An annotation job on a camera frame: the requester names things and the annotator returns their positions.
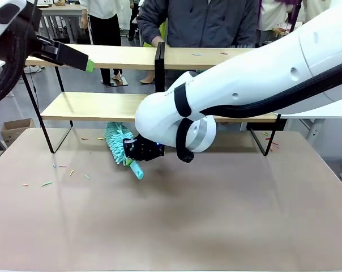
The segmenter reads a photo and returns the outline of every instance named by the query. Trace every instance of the cable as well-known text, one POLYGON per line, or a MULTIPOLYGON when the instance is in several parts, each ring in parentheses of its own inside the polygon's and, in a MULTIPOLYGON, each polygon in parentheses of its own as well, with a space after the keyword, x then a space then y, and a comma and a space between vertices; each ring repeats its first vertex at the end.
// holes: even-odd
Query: cable
POLYGON ((32 24, 32 22, 33 22, 33 17, 34 17, 34 13, 35 13, 37 1, 38 1, 38 0, 35 0, 35 1, 34 1, 34 6, 33 6, 32 12, 31 12, 31 17, 30 17, 30 20, 29 20, 29 23, 28 23, 28 27, 26 28, 26 31, 25 31, 25 39, 26 39, 27 36, 28 36, 29 28, 30 28, 30 26, 31 26, 31 24, 32 24))

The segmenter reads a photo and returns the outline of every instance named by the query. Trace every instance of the small paper scrap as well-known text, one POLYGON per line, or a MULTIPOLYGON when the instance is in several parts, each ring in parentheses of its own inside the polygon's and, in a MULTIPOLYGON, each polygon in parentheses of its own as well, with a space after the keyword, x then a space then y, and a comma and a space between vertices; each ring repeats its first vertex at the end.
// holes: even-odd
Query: small paper scrap
POLYGON ((40 187, 43 187, 43 186, 47 186, 49 184, 52 184, 52 182, 47 182, 47 183, 44 183, 43 185, 41 185, 40 187))

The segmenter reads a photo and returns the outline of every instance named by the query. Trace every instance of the sneaker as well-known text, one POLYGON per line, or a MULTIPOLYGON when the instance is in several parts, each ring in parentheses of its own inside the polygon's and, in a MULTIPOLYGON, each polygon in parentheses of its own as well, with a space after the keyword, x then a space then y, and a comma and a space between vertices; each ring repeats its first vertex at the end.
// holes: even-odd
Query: sneaker
POLYGON ((41 68, 38 65, 28 65, 24 67, 24 73, 32 74, 41 72, 41 68))

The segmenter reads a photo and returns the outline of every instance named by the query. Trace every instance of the cardboard box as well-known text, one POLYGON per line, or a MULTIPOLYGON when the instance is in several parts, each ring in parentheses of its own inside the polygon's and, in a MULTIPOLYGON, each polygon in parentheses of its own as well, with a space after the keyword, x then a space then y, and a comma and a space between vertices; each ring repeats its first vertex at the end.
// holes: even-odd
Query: cardboard box
POLYGON ((35 128, 33 119, 22 119, 3 123, 1 136, 9 147, 28 128, 35 128))

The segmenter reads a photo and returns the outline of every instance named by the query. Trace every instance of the shelf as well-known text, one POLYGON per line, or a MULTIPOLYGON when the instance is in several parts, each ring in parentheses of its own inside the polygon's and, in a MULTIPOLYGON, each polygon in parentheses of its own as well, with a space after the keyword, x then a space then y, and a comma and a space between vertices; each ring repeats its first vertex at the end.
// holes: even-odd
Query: shelf
MULTIPOLYGON (((95 68, 153 70, 156 48, 135 46, 104 46, 68 44, 89 56, 95 68)), ((252 49, 236 48, 166 48, 165 69, 205 70, 252 49)), ((28 57, 26 65, 56 66, 35 57, 28 57)))
MULTIPOLYGON (((45 120, 133 122, 146 95, 63 92, 41 114, 45 120)), ((273 113, 252 118, 215 117, 216 122, 275 122, 273 113)))

